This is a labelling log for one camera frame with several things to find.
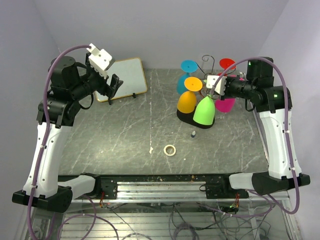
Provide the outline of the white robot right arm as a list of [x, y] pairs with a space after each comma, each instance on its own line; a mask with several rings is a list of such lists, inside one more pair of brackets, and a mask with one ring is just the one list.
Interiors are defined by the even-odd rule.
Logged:
[[294, 147], [291, 93], [285, 83], [274, 85], [273, 71], [279, 77], [283, 75], [270, 57], [253, 57], [246, 62], [246, 79], [227, 77], [222, 97], [252, 103], [264, 129], [268, 170], [231, 174], [229, 181], [221, 184], [221, 194], [231, 198], [238, 189], [243, 189], [269, 195], [309, 185], [310, 176], [302, 172]]

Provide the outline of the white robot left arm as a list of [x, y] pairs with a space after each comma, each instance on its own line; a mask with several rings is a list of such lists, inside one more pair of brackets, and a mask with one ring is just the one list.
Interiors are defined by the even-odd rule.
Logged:
[[13, 203], [64, 213], [72, 200], [84, 194], [91, 199], [101, 195], [102, 180], [97, 174], [82, 173], [61, 182], [58, 175], [75, 117], [84, 109], [80, 100], [93, 96], [94, 92], [113, 98], [123, 84], [116, 74], [107, 75], [114, 62], [114, 59], [104, 59], [97, 64], [90, 54], [86, 54], [85, 64], [71, 56], [51, 62], [51, 85], [45, 99], [47, 107], [43, 102], [38, 105], [37, 142], [31, 170], [23, 189], [13, 193]]

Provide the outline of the clear wine glass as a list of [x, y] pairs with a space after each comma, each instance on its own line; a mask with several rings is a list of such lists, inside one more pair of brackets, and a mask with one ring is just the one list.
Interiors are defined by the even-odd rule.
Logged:
[[211, 56], [209, 54], [205, 54], [201, 57], [201, 69], [202, 73], [205, 75], [206, 73], [210, 72], [211, 70]]

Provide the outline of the red plastic wine glass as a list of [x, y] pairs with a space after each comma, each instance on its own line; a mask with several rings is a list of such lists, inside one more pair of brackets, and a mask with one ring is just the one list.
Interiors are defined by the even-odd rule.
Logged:
[[[229, 66], [233, 65], [235, 63], [235, 61], [231, 58], [222, 58], [219, 61], [219, 65], [223, 70], [226, 70]], [[227, 72], [225, 75], [231, 74], [236, 70], [236, 67], [234, 66], [233, 68], [231, 68], [229, 70], [229, 72]]]

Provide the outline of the blue plastic wine glass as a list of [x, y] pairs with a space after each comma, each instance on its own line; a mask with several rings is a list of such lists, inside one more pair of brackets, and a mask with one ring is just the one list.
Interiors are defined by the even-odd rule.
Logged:
[[184, 74], [178, 79], [176, 91], [179, 95], [182, 95], [188, 89], [185, 87], [185, 80], [191, 76], [192, 73], [196, 72], [198, 69], [198, 64], [190, 59], [182, 61], [180, 64], [181, 70]]

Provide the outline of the orange plastic wine glass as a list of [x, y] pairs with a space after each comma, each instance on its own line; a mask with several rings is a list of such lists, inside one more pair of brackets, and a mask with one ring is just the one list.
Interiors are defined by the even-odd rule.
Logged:
[[187, 77], [184, 80], [184, 86], [187, 89], [182, 93], [177, 102], [177, 109], [184, 114], [192, 113], [197, 104], [196, 92], [203, 88], [202, 81], [194, 76]]

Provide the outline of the green plastic wine glass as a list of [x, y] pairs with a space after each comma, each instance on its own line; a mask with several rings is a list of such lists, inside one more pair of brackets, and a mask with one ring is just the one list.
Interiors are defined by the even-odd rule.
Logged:
[[212, 126], [216, 113], [215, 102], [210, 95], [203, 98], [195, 108], [193, 121], [204, 126]]

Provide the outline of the magenta plastic wine glass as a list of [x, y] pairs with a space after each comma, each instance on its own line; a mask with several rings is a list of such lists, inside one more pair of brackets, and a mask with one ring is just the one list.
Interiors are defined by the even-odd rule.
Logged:
[[[214, 91], [220, 96], [222, 96], [222, 93], [224, 93], [225, 91], [226, 78], [227, 76], [224, 75], [214, 89]], [[235, 102], [236, 102], [235, 98], [226, 98], [226, 97], [224, 97], [224, 99], [219, 98], [215, 103], [215, 107], [218, 111], [222, 113], [229, 113], [232, 110], [233, 106], [235, 105]]]

